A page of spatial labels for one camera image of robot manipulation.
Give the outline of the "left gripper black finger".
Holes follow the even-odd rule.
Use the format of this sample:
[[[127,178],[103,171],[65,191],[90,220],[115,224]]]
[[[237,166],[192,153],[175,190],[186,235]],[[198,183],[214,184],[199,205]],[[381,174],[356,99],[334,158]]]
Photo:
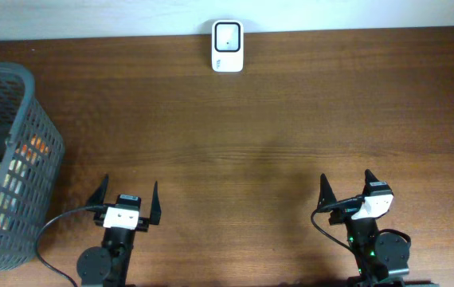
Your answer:
[[[87,206],[97,206],[104,204],[105,195],[108,189],[108,180],[109,180],[108,175],[105,175],[99,187],[88,198],[86,202]]]
[[[158,182],[154,184],[154,190],[151,200],[151,212],[149,217],[149,224],[157,226],[160,223],[162,209],[159,202],[159,187]]]

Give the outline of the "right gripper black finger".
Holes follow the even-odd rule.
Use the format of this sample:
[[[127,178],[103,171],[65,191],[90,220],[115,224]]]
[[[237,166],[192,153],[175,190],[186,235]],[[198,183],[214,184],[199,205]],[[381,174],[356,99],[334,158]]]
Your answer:
[[[326,175],[321,174],[317,211],[330,211],[335,206],[336,203],[337,199]]]
[[[370,169],[365,170],[365,184],[367,186],[377,186],[379,183],[379,180],[376,178],[376,176],[371,172]]]

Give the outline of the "orange small carton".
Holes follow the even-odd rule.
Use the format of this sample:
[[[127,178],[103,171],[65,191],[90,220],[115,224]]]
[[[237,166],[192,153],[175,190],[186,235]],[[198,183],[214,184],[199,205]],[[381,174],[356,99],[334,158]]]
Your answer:
[[[29,143],[24,143],[20,147],[17,147],[15,152],[30,159],[38,156],[38,153],[48,155],[50,148],[41,137],[33,136]]]

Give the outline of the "beige plastic snack bag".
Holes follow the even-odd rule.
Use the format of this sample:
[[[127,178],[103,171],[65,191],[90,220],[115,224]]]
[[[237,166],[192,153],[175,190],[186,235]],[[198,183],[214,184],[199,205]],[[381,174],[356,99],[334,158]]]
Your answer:
[[[16,159],[11,160],[9,170],[14,171],[21,177],[26,177],[30,174],[29,167]],[[17,195],[22,195],[22,188],[24,188],[21,181],[11,179],[11,175],[9,174],[6,175],[3,186],[8,187],[9,191]],[[18,209],[22,208],[22,204],[16,198],[0,192],[0,207],[4,210],[9,210],[11,213],[17,213]],[[15,222],[14,219],[11,219],[5,214],[0,214],[0,229],[2,230],[11,230],[13,227],[19,227],[21,224],[21,222]]]

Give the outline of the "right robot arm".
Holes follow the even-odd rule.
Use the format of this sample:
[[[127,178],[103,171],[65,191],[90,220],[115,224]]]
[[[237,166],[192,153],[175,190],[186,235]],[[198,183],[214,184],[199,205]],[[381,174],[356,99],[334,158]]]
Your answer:
[[[412,239],[395,229],[379,229],[377,220],[387,214],[394,193],[371,170],[364,172],[365,184],[359,195],[338,200],[325,174],[320,175],[319,199],[311,213],[314,228],[353,254],[358,275],[346,279],[347,286],[434,286],[431,281],[406,281]],[[346,242],[327,233],[315,221],[317,214],[329,214],[331,226],[346,227]]]

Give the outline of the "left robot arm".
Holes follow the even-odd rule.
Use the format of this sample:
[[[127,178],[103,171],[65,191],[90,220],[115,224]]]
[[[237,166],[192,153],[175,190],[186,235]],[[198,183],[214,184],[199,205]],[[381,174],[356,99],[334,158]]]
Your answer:
[[[77,260],[76,271],[82,286],[125,286],[135,235],[147,232],[160,223],[162,209],[158,186],[154,185],[148,217],[140,215],[142,199],[134,195],[118,195],[114,203],[104,201],[109,178],[89,197],[86,207],[93,212],[93,222],[104,228],[100,246],[86,249]]]

